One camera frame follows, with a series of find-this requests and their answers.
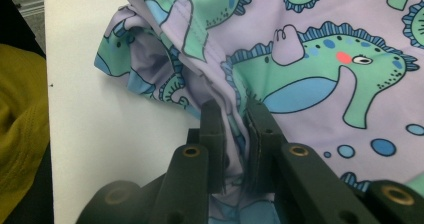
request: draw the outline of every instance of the garment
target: garment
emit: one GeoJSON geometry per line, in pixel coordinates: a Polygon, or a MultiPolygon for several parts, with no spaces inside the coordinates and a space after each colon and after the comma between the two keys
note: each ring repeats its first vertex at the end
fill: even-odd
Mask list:
{"type": "Polygon", "coordinates": [[[378,179],[422,180],[424,0],[128,1],[95,66],[195,116],[206,100],[218,102],[230,161],[210,223],[279,222],[259,211],[273,212],[272,195],[241,191],[249,97],[288,141],[313,147],[359,190],[378,179]]]}
{"type": "Polygon", "coordinates": [[[46,61],[0,44],[0,223],[31,187],[49,143],[46,61]]]}

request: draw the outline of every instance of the yellow fabric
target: yellow fabric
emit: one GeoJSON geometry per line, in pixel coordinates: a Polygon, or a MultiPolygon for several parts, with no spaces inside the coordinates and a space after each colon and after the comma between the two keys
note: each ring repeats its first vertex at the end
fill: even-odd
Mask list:
{"type": "Polygon", "coordinates": [[[46,62],[0,44],[0,223],[31,187],[49,142],[46,62]]]}

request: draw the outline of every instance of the blue spots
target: blue spots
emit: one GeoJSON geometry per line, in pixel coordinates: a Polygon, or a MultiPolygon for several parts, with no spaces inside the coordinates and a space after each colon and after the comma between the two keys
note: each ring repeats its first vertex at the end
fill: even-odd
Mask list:
{"type": "Polygon", "coordinates": [[[307,78],[271,93],[264,104],[273,113],[292,113],[310,108],[326,99],[336,82],[325,78],[307,78]]]}
{"type": "Polygon", "coordinates": [[[389,157],[396,153],[396,146],[386,139],[374,139],[371,141],[371,148],[379,155],[389,157]]]}
{"type": "Polygon", "coordinates": [[[352,158],[355,156],[355,149],[349,145],[341,145],[337,148],[337,152],[341,157],[346,159],[352,158]]]}
{"type": "Polygon", "coordinates": [[[311,47],[311,48],[309,48],[309,53],[311,53],[312,56],[318,56],[319,50],[316,47],[311,47]]]}
{"type": "Polygon", "coordinates": [[[418,124],[409,124],[406,130],[416,136],[424,136],[424,127],[418,124]]]}
{"type": "Polygon", "coordinates": [[[354,43],[353,38],[351,37],[346,38],[346,43],[349,45],[352,45],[354,43]]]}
{"type": "Polygon", "coordinates": [[[236,2],[236,0],[228,0],[228,7],[230,8],[230,9],[233,9],[234,8],[234,3],[236,2]]]}
{"type": "Polygon", "coordinates": [[[324,45],[330,49],[333,49],[334,47],[336,47],[336,44],[334,44],[334,42],[329,39],[324,40],[324,45]]]}
{"type": "Polygon", "coordinates": [[[392,61],[393,65],[395,65],[395,67],[397,69],[402,69],[402,63],[400,63],[400,61],[392,61]]]}
{"type": "Polygon", "coordinates": [[[371,44],[369,42],[361,42],[361,46],[363,46],[363,47],[370,47],[371,44]]]}
{"type": "Polygon", "coordinates": [[[330,158],[331,157],[331,152],[324,152],[324,157],[325,158],[330,158]]]}

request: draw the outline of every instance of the green dinosaur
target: green dinosaur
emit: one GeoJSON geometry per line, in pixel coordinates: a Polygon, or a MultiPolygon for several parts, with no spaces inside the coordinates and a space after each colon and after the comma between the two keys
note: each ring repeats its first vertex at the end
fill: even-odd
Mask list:
{"type": "Polygon", "coordinates": [[[331,95],[344,67],[355,76],[356,86],[343,120],[366,128],[366,115],[375,96],[399,82],[406,71],[419,68],[414,57],[346,23],[326,22],[320,29],[309,28],[298,36],[305,54],[289,65],[273,60],[272,54],[279,51],[273,50],[273,42],[239,50],[222,63],[227,81],[237,93],[239,110],[244,110],[241,99],[246,96],[264,102],[272,113],[308,109],[331,95]]]}
{"type": "Polygon", "coordinates": [[[137,33],[154,35],[154,32],[146,28],[125,29],[125,20],[119,22],[109,36],[104,36],[97,51],[94,65],[109,76],[120,77],[128,74],[128,86],[130,91],[138,94],[152,95],[155,85],[145,81],[131,67],[130,45],[135,40],[137,33]]]}
{"type": "MultiPolygon", "coordinates": [[[[176,0],[144,0],[159,25],[163,24],[176,0]]],[[[223,23],[232,14],[243,15],[244,5],[251,0],[189,0],[192,4],[192,18],[185,34],[182,51],[185,55],[205,60],[204,47],[208,37],[207,29],[223,23]]]]}

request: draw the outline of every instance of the black clamp arm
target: black clamp arm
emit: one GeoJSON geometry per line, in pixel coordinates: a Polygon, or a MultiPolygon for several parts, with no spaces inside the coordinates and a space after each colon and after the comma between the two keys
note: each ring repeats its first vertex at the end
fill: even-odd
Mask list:
{"type": "MultiPolygon", "coordinates": [[[[100,189],[77,223],[206,224],[209,194],[221,193],[225,130],[214,102],[202,107],[200,129],[190,129],[168,171],[140,188],[118,181],[100,189]]],[[[265,105],[249,100],[246,125],[250,192],[275,193],[280,220],[288,223],[424,223],[424,199],[392,181],[374,181],[366,193],[337,178],[310,147],[288,143],[265,105]]]]}

